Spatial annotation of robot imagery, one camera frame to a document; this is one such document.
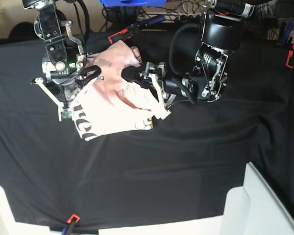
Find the pink T-shirt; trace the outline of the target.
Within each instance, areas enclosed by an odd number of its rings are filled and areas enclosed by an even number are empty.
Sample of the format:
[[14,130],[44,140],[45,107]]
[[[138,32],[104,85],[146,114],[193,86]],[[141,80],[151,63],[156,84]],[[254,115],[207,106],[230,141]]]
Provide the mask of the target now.
[[96,81],[74,107],[74,124],[79,136],[90,141],[96,137],[133,130],[152,129],[152,109],[158,101],[150,90],[121,77],[128,66],[141,62],[137,47],[118,41],[108,49],[92,55],[87,66],[101,68],[102,81]]

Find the orange black clamp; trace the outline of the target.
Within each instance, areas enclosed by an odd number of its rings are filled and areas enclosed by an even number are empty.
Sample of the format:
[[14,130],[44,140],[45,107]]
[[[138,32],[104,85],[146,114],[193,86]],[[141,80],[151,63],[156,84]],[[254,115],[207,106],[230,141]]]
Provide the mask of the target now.
[[158,15],[158,16],[152,17],[150,19],[141,21],[141,22],[133,23],[133,24],[129,25],[128,27],[126,27],[125,29],[110,35],[108,37],[108,41],[109,41],[110,45],[113,45],[114,43],[116,43],[118,41],[128,40],[128,39],[140,34],[140,32],[143,28],[154,25],[154,24],[161,23],[165,20],[166,20],[166,17],[164,15]]

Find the blue box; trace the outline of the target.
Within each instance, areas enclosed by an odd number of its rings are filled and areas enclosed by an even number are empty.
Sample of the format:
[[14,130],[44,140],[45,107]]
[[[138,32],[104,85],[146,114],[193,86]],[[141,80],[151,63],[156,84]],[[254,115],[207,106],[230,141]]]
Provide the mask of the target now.
[[166,0],[100,0],[105,6],[164,6]]

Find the black table cloth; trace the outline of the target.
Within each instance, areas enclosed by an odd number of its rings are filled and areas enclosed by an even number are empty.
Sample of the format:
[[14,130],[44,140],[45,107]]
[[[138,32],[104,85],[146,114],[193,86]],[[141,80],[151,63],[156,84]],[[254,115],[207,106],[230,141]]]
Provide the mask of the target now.
[[0,186],[18,222],[80,232],[221,215],[245,166],[260,168],[294,216],[294,66],[289,50],[243,41],[219,101],[179,102],[150,131],[82,140],[30,80],[43,44],[0,45]]

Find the red object at right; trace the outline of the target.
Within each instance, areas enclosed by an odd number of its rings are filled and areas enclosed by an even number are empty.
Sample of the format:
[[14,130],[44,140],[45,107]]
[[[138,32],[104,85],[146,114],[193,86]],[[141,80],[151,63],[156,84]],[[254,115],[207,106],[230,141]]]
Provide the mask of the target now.
[[289,49],[287,60],[286,60],[286,66],[291,69],[294,67],[294,43],[291,45]]

